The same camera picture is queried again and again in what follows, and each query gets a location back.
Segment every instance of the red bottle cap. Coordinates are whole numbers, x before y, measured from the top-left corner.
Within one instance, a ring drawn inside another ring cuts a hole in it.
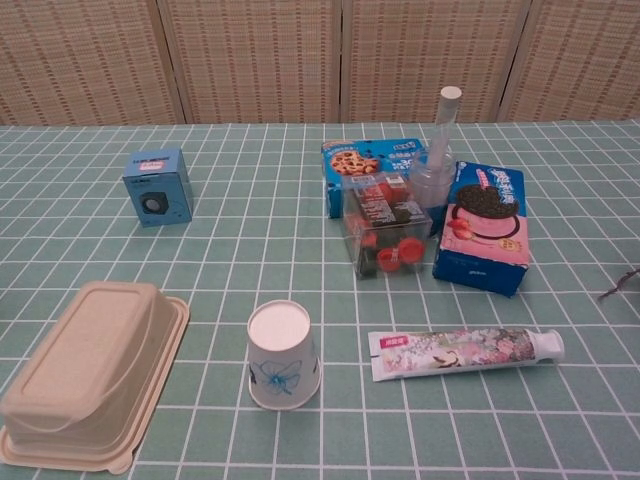
[[[362,246],[375,248],[378,243],[378,236],[375,232],[367,232],[362,236]]]
[[[398,258],[398,251],[395,248],[383,248],[378,252],[376,259],[380,270],[383,272],[395,272],[402,266]]]
[[[424,251],[424,243],[415,237],[407,237],[398,244],[398,256],[402,263],[418,263]]]

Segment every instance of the plastic box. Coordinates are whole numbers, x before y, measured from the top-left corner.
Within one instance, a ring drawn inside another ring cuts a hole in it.
[[[179,148],[132,153],[123,180],[143,227],[191,221],[193,194]]]
[[[189,319],[151,284],[92,282],[38,345],[0,404],[0,459],[127,470]]]
[[[400,173],[345,178],[342,226],[358,278],[422,268],[432,221]]]

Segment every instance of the beige plastic container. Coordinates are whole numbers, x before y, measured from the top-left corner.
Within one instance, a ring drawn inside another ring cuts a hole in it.
[[[126,471],[188,320],[187,305],[153,285],[85,285],[0,403],[0,459]]]

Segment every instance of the table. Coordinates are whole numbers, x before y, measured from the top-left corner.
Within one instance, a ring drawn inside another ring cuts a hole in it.
[[[523,169],[533,264],[507,299],[418,275],[356,281],[324,215],[323,139],[428,125],[0,127],[0,385],[90,280],[153,282],[191,322],[130,479],[640,478],[640,123],[464,125],[458,159]],[[128,154],[181,146],[188,225],[142,229]],[[428,262],[433,259],[430,247]],[[292,413],[256,408],[246,321],[288,298],[311,314],[323,387]],[[371,381],[367,333],[556,328],[560,367]],[[0,478],[106,473],[0,466]]]

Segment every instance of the blue butterfly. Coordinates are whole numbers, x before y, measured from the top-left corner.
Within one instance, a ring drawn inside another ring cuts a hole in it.
[[[254,362],[252,366],[253,368],[249,367],[250,373],[253,374],[251,378],[252,382],[257,374],[257,379],[264,384],[267,390],[273,395],[280,395],[281,393],[291,395],[291,391],[298,386],[298,382],[300,381],[300,374],[298,372],[302,366],[302,360],[286,366],[282,363],[267,360],[261,364]]]

